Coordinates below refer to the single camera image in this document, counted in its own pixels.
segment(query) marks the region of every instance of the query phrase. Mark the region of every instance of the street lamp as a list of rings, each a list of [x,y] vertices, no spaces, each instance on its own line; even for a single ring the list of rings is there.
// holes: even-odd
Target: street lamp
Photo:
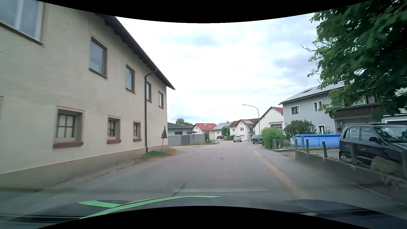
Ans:
[[[258,122],[257,122],[257,124],[258,124],[258,134],[261,134],[261,131],[260,131],[260,113],[258,112],[257,107],[255,107],[255,106],[252,106],[252,107],[256,108],[256,110],[257,110],[257,115],[258,115]]]

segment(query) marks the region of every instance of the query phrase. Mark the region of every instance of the asphalt road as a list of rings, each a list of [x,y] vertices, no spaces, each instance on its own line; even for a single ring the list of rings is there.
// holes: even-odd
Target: asphalt road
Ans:
[[[44,190],[0,201],[0,213],[29,214],[86,200],[219,195],[329,200],[407,218],[405,205],[259,144],[221,141],[218,145],[178,150],[183,153],[127,167],[90,182],[71,183],[68,189]]]

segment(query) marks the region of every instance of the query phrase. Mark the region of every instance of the parked car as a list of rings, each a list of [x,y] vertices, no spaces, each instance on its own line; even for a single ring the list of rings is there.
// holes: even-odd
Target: parked car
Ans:
[[[237,142],[237,141],[242,142],[242,138],[239,135],[236,135],[233,137],[233,142]]]
[[[254,144],[254,143],[259,143],[259,144],[263,143],[263,139],[261,138],[261,135],[255,134],[252,136],[252,144]]]
[[[378,123],[346,127],[339,140],[340,158],[351,157],[352,144],[356,158],[367,165],[376,156],[401,164],[401,154],[407,153],[407,125]]]

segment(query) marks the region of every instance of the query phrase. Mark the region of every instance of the above-ground pool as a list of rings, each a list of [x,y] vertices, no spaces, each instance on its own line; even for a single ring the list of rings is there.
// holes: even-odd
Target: above-ground pool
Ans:
[[[325,142],[326,147],[339,146],[340,134],[298,134],[295,136],[298,146],[302,147],[301,136],[304,136],[304,145],[308,139],[309,147],[322,147],[322,142]]]

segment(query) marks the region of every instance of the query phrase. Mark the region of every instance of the cloud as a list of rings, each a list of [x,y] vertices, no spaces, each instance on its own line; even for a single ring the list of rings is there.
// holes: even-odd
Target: cloud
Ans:
[[[270,106],[318,85],[307,78],[316,23],[312,14],[255,22],[187,24],[119,18],[175,86],[168,122],[222,123],[256,118]]]

